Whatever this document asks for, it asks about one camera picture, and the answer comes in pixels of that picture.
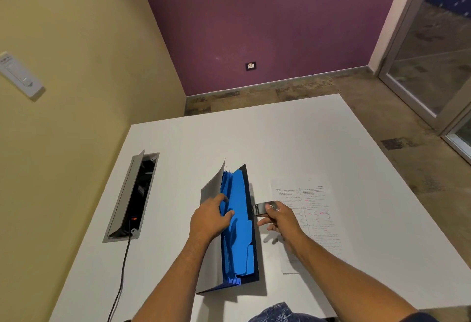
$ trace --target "white wall trim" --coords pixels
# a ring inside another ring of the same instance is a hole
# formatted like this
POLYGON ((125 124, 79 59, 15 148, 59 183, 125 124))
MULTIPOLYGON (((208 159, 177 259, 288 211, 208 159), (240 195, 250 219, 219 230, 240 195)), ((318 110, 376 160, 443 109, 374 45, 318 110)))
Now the white wall trim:
POLYGON ((383 58, 386 57, 391 42, 394 39, 396 29, 401 23, 401 19, 405 14, 405 9, 408 7, 410 0, 394 0, 389 10, 386 21, 383 25, 380 37, 376 42, 373 54, 371 55, 368 66, 373 71, 374 75, 378 75, 383 58))
POLYGON ((267 85, 267 84, 274 84, 274 83, 281 84, 281 83, 287 82, 287 81, 298 80, 298 79, 311 79, 311 78, 314 78, 314 77, 324 76, 324 75, 341 75, 341 74, 346 74, 346 73, 350 73, 352 71, 357 71, 357 70, 362 70, 362 69, 368 69, 369 70, 370 68, 368 67, 368 65, 364 65, 362 67, 355 67, 355 68, 341 69, 341 70, 335 70, 335 71, 328 71, 328 72, 325 72, 325 73, 305 75, 303 77, 295 77, 295 78, 291 78, 291 79, 283 79, 283 80, 269 81, 269 82, 266 82, 266 83, 247 85, 246 87, 237 87, 237 88, 232 88, 232 89, 217 90, 217 91, 213 91, 213 92, 209 92, 209 93, 189 95, 186 98, 187 99, 193 99, 193 98, 199 98, 201 96, 206 96, 206 95, 214 95, 216 93, 217 94, 224 94, 224 93, 229 93, 229 92, 233 92, 233 91, 236 91, 236 90, 259 87, 259 86, 267 85))

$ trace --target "expandable file organizer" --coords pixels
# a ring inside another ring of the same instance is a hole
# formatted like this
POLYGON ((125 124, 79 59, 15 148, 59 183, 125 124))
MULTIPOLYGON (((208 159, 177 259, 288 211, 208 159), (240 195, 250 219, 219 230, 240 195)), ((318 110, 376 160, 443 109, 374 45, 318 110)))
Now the expandable file organizer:
POLYGON ((202 293, 258 281, 259 269, 249 180, 245 165, 234 173, 219 172, 201 189, 201 203, 224 193, 221 215, 234 211, 230 226, 215 238, 204 255, 196 286, 202 293))

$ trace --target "wall switch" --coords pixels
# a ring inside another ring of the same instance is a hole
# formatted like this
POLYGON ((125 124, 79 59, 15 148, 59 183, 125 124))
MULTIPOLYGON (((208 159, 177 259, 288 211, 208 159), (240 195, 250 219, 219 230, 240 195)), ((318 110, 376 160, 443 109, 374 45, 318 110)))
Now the wall switch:
POLYGON ((257 68, 256 62, 245 63, 245 70, 255 70, 257 68))
POLYGON ((7 52, 0 54, 0 71, 29 98, 42 89, 42 84, 7 52))

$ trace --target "baseboard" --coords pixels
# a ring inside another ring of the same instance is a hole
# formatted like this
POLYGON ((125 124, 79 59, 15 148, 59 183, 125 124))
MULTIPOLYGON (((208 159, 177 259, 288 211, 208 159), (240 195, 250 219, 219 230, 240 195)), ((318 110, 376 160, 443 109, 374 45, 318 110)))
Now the baseboard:
POLYGON ((311 78, 324 76, 324 75, 347 74, 347 73, 350 73, 352 71, 357 71, 357 70, 361 70, 361 69, 370 70, 368 65, 364 65, 362 67, 355 67, 355 68, 341 69, 341 70, 335 70, 335 71, 328 71, 328 72, 325 72, 325 73, 305 75, 303 77, 294 77, 294 78, 290 78, 290 79, 269 81, 269 82, 261 83, 261 84, 247 85, 246 87, 237 87, 237 88, 232 88, 232 89, 217 90, 217 91, 213 91, 213 92, 210 92, 210 93, 189 95, 189 96, 186 97, 186 99, 188 100, 188 99, 199 98, 201 96, 206 96, 206 95, 230 93, 230 92, 233 92, 233 91, 236 91, 236 90, 241 90, 241 89, 246 89, 246 88, 253 88, 253 87, 260 87, 262 85, 267 85, 267 84, 275 84, 275 83, 279 84, 279 83, 284 83, 284 82, 288 82, 288 81, 292 81, 292 80, 298 80, 298 79, 311 79, 311 78))

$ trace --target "purple wall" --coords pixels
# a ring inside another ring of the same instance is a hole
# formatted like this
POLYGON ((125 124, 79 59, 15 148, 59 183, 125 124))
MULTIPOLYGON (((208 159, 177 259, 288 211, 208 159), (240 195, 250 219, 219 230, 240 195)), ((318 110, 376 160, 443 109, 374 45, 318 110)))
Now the purple wall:
POLYGON ((392 0, 149 3, 193 95, 367 65, 392 0))

